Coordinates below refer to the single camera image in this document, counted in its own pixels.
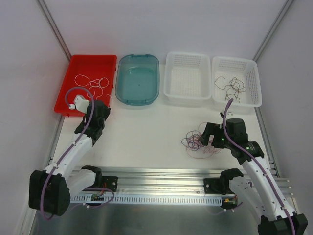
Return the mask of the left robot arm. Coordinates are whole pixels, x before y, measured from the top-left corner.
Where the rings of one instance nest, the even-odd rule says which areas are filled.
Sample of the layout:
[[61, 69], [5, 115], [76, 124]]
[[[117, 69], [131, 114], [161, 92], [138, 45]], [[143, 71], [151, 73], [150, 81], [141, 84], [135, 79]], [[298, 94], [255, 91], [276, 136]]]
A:
[[103, 185], [98, 167], [83, 166], [74, 176], [72, 171], [101, 137], [111, 109], [101, 100], [89, 101], [79, 95], [70, 107], [84, 116], [69, 146], [58, 160], [44, 170], [34, 170], [29, 179], [29, 207], [57, 216], [66, 212], [72, 197], [86, 188], [99, 190]]

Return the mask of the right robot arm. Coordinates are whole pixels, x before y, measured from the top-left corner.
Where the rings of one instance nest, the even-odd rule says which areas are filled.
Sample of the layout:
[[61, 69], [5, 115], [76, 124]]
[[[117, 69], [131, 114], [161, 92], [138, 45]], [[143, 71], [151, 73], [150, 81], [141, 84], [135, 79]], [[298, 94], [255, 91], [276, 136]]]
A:
[[259, 144], [248, 140], [246, 126], [240, 118], [230, 118], [222, 124], [208, 122], [199, 141], [202, 145], [229, 149], [231, 155], [249, 176], [232, 168], [219, 178], [205, 178], [205, 193], [236, 194], [255, 219], [260, 235], [302, 235], [308, 225], [304, 214], [298, 214], [275, 182]]

